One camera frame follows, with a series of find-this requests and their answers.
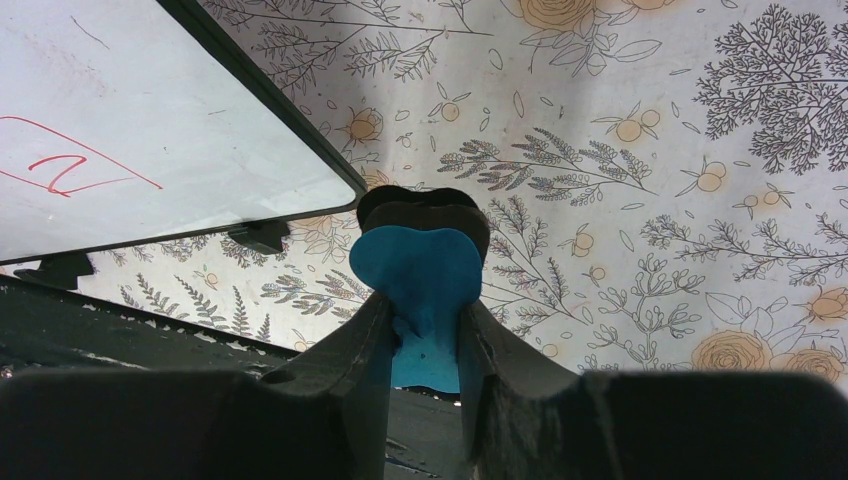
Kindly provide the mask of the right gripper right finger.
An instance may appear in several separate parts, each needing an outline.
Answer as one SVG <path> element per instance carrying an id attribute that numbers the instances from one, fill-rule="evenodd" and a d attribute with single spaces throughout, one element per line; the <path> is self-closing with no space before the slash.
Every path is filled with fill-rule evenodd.
<path id="1" fill-rule="evenodd" d="M 476 479 L 843 479 L 847 402 L 763 372 L 571 372 L 481 304 L 458 322 Z"/>

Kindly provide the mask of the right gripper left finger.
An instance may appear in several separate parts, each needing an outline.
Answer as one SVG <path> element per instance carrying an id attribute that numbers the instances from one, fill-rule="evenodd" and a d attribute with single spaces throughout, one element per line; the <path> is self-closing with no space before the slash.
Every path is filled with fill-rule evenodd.
<path id="1" fill-rule="evenodd" d="M 261 378 L 235 370 L 41 369 L 1 387 L 5 479 L 380 479 L 393 309 Z"/>

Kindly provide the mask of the white board with black frame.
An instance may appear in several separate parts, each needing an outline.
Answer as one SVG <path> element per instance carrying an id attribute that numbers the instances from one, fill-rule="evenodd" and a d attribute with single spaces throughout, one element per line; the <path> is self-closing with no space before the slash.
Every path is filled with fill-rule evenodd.
<path id="1" fill-rule="evenodd" d="M 2 3 L 3 264 L 266 231 L 364 192 L 198 3 Z"/>

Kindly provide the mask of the floral tablecloth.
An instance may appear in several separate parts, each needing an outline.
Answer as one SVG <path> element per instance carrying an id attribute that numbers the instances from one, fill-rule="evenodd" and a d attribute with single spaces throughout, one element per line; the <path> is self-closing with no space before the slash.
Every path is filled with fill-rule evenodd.
<path id="1" fill-rule="evenodd" d="M 304 351 L 370 190 L 484 213 L 481 300 L 566 368 L 847 384 L 843 1 L 194 1 L 359 174 L 347 211 L 3 264 Z"/>

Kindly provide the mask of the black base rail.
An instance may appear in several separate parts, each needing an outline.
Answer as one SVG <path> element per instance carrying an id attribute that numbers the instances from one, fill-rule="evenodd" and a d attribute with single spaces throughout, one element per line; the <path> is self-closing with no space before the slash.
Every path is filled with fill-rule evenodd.
<path id="1" fill-rule="evenodd" d="M 255 377 L 294 350 L 91 297 L 1 279 L 1 365 L 238 369 Z M 388 415 L 388 479 L 468 479 L 455 397 L 395 389 Z"/>

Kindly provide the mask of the blue whiteboard eraser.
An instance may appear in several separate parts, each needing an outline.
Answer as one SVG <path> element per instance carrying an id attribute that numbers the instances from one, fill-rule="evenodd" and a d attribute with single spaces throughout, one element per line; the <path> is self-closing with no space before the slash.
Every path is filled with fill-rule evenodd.
<path id="1" fill-rule="evenodd" d="M 392 385 L 458 393 L 458 322 L 481 295 L 485 215 L 457 189 L 384 185 L 360 199 L 356 216 L 350 267 L 393 308 Z"/>

